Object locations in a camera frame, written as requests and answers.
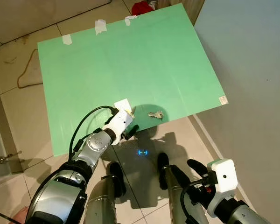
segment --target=key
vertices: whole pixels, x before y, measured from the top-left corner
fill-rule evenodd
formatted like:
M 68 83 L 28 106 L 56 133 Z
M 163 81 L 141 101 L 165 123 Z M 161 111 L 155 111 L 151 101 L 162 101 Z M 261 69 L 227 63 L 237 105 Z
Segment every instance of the key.
M 163 112 L 162 111 L 157 111 L 156 113 L 148 113 L 148 116 L 152 118 L 157 118 L 157 119 L 162 119 L 163 118 Z

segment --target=tape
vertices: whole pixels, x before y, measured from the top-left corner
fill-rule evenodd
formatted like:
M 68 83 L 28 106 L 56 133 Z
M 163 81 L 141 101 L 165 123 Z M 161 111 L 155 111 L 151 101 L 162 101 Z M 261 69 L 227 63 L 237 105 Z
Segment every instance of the tape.
M 226 96 L 219 97 L 221 105 L 228 104 L 228 100 Z
M 137 16 L 136 15 L 129 15 L 125 18 L 125 22 L 126 22 L 126 25 L 129 27 L 131 25 L 131 21 L 132 19 L 136 19 Z
M 95 20 L 95 35 L 107 31 L 106 21 L 105 20 Z
M 64 44 L 66 45 L 71 45 L 73 42 L 71 41 L 71 37 L 70 37 L 70 34 L 67 34 L 67 35 L 63 35 L 62 36 L 62 41 Z

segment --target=tile floor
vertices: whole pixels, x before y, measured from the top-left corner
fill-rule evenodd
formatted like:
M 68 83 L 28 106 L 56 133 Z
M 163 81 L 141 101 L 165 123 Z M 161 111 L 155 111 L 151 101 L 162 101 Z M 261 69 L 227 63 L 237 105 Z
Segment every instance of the tile floor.
M 124 19 L 138 0 L 113 0 L 112 3 L 54 24 L 0 47 L 0 96 L 18 151 L 23 160 L 23 174 L 0 185 L 0 211 L 12 216 L 28 206 L 39 184 L 66 161 L 67 155 L 54 157 L 42 85 L 17 88 L 17 77 L 23 72 L 37 42 L 94 27 L 96 19 L 107 23 Z M 147 150 L 146 157 L 138 150 Z M 127 193 L 116 201 L 117 219 L 125 224 L 169 224 L 168 193 L 159 188 L 156 156 L 164 151 L 192 179 L 186 164 L 194 158 L 206 164 L 210 153 L 188 118 L 172 121 L 142 131 L 135 138 L 110 147 L 91 178 L 90 193 L 105 175 L 109 161 L 119 161 L 124 173 Z M 0 218 L 0 224 L 7 223 Z

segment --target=green board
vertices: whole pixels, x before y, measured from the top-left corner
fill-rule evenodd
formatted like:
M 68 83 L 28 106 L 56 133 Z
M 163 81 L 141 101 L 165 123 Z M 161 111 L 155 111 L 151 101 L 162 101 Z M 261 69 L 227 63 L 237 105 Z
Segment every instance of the green board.
M 223 89 L 182 4 L 38 43 L 54 155 L 68 152 L 87 112 L 127 98 L 140 130 L 220 106 Z M 163 111 L 153 119 L 148 112 Z M 90 117 L 77 137 L 110 116 Z

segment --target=red object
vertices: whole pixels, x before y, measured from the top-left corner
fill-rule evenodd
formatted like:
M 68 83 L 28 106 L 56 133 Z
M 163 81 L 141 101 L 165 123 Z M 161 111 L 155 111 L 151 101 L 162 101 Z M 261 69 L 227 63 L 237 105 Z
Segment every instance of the red object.
M 132 7 L 132 15 L 141 15 L 152 11 L 153 8 L 151 8 L 146 1 L 135 3 Z

